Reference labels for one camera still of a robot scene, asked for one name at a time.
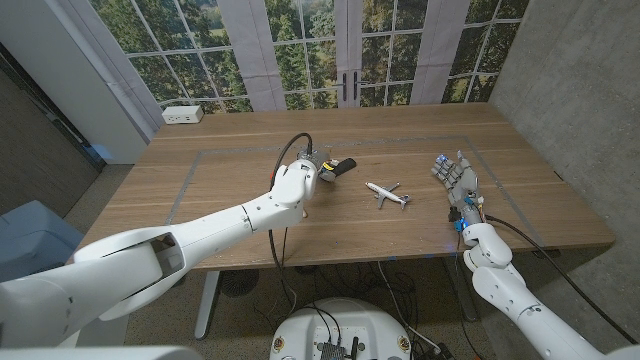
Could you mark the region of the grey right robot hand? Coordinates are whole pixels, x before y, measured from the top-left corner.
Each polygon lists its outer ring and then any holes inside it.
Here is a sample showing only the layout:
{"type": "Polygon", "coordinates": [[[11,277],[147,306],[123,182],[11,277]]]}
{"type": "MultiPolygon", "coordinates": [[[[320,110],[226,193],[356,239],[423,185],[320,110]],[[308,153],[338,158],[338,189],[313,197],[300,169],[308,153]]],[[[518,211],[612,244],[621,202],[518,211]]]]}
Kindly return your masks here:
{"type": "Polygon", "coordinates": [[[440,154],[431,169],[448,192],[450,210],[448,220],[454,224],[457,232],[466,227],[485,222],[482,215],[484,198],[478,193],[477,173],[461,151],[457,152],[457,161],[440,154]]]}

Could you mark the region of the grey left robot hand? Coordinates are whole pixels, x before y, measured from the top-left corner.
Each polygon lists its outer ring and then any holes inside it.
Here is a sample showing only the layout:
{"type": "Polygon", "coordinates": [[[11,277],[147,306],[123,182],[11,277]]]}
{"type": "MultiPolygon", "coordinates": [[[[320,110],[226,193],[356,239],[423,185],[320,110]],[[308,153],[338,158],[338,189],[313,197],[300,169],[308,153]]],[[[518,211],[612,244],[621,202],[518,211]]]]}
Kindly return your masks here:
{"type": "Polygon", "coordinates": [[[297,154],[297,159],[308,160],[317,168],[317,175],[327,182],[334,182],[335,179],[353,168],[354,162],[351,158],[338,161],[330,159],[326,152],[313,150],[310,154],[302,150],[297,154]]]}

